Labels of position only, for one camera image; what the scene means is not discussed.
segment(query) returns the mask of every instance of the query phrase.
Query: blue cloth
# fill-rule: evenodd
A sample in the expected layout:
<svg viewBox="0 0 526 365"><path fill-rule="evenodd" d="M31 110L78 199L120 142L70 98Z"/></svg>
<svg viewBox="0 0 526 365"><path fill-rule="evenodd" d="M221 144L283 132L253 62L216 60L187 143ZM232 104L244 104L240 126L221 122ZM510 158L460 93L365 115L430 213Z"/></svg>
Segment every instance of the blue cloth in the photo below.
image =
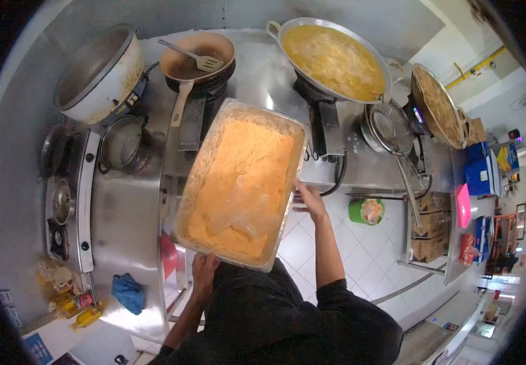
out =
<svg viewBox="0 0 526 365"><path fill-rule="evenodd" d="M133 280L131 275L113 275L111 294L117 298L134 315L139 315L143 307L145 296L141 284Z"/></svg>

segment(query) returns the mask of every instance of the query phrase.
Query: frying pan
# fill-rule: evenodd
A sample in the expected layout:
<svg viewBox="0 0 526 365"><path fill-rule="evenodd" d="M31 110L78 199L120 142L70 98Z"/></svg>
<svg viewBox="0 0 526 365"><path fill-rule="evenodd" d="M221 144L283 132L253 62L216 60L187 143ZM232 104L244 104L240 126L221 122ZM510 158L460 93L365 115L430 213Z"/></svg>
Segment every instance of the frying pan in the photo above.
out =
<svg viewBox="0 0 526 365"><path fill-rule="evenodd" d="M224 62L223 68L216 72L201 71L196 68L196 61L171 48L167 48L159 59L159 67L164 75L179 82L179 94L173 106L171 127L179 127L182 120L186 99L194 85L205 84L229 68L234 60L234 45L222 34L200 32L187 36L175 44L197 55L209 55Z"/></svg>

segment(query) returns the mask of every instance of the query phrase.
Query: pink lid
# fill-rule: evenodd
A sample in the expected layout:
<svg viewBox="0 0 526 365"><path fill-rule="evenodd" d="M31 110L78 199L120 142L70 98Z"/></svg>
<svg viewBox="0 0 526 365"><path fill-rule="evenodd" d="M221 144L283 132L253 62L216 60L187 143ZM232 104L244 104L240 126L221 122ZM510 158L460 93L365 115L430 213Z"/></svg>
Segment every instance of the pink lid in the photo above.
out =
<svg viewBox="0 0 526 365"><path fill-rule="evenodd" d="M457 223L461 228L468 227L472 217L470 208L470 192L468 191L468 184L464 184L458 187L456 192Z"/></svg>

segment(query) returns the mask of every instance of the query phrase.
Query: black hose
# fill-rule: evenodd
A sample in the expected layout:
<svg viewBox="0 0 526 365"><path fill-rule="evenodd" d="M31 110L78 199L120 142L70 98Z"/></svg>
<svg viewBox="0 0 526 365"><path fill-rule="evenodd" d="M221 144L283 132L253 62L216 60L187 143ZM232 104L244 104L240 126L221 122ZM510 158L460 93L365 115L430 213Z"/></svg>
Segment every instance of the black hose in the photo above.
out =
<svg viewBox="0 0 526 365"><path fill-rule="evenodd" d="M344 148L344 154L342 156L342 167L340 168L340 174L338 175L338 178L336 179L336 184L334 184L334 186L332 186L331 189L323 192L323 193L320 193L319 196L326 196L326 195L330 195L331 193L335 192L336 190L338 190L338 188L340 187L340 185L342 184L342 181L344 180L344 173L346 172L346 165L347 165L347 162L348 162L348 155L347 155L347 151L346 151L346 148Z"/></svg>
<svg viewBox="0 0 526 365"><path fill-rule="evenodd" d="M152 64L151 66L149 66L149 68L145 70L144 74L145 75L149 75L151 70L154 69L157 65L159 65L159 62L156 62L156 63Z"/></svg>
<svg viewBox="0 0 526 365"><path fill-rule="evenodd" d="M432 184L431 180L434 179L434 176L431 175L430 173L428 173L427 175L429 175L429 185L427 186L427 189L425 190L425 193L422 193L421 195L416 196L415 200L423 198L425 196L425 194L429 193L429 189L431 189L431 184Z"/></svg>

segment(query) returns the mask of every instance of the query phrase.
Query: wok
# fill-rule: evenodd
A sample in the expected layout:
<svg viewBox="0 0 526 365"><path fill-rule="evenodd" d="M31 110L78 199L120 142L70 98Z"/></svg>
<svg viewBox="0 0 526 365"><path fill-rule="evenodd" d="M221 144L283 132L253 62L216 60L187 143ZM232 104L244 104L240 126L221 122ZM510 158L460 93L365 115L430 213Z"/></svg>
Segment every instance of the wok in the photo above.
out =
<svg viewBox="0 0 526 365"><path fill-rule="evenodd" d="M424 71L426 71L435 81L435 86L440 88L443 92L444 98L440 100L443 103L450 104L451 108L454 110L454 114L452 114L447 120L436 120L434 115L431 113L430 106L427 105L427 102L425 101L425 98L423 96L423 88L415 77L415 73L413 72L411 74L411 96L413 97L413 100L415 102L415 105L419 109L421 118L423 119L423 122L429 129L429 131L440 141L445 144L449 144L453 148L456 148L457 150L461 150L465 148L466 140L465 140L465 134L464 134L464 124L466 123L465 118L462 119L459 117L456 106L454 105L451 97L449 96L447 90L443 87L440 80L435 77L435 75L428 70L425 66L419 63L415 63L413 65L414 68L421 68ZM446 130L447 127L450 124L455 124L458 127L458 138L451 138L449 134L447 134Z"/></svg>
<svg viewBox="0 0 526 365"><path fill-rule="evenodd" d="M321 82L317 81L313 77L306 74L302 69L300 69L299 66L297 66L293 60L288 56L288 54L285 52L285 49L283 49L283 37L285 34L292 28L302 26L302 25L319 25L322 27L332 28L339 30L340 32L350 36L354 40L356 40L358 43L360 43L364 48L370 52L370 54L374 57L376 62L378 63L378 66L383 71L384 80L385 80L385 92L384 94L378 99L378 100L357 100L353 98L349 98L343 94L340 94L333 89L325 86ZM283 51L283 54L289 59L289 62L293 64L294 68L297 70L297 72L304 77L306 80L308 80L312 85L314 85L316 88L320 89L321 91L338 98L340 100L351 100L353 102L359 102L363 104L378 104L382 101L387 102L390 100L390 95L392 91L392 86L399 80L402 80L405 78L405 73L402 69L401 64L393 60L392 58L388 58L387 61L381 57L378 52L373 48L373 46L370 45L366 40L361 38L361 36L357 35L356 33L353 33L351 30L348 30L344 28L343 26L337 25L335 23L329 22L327 20L323 19L316 19L316 18L296 18L291 19L288 22L286 22L283 25L279 25L279 23L274 22L273 20L270 20L267 22L267 25L265 26L265 31L268 35L272 36L274 40L279 43L279 47L281 47L281 51ZM392 79L391 72L389 71L387 65L392 65L397 67L401 71L401 77L399 77L396 80Z"/></svg>

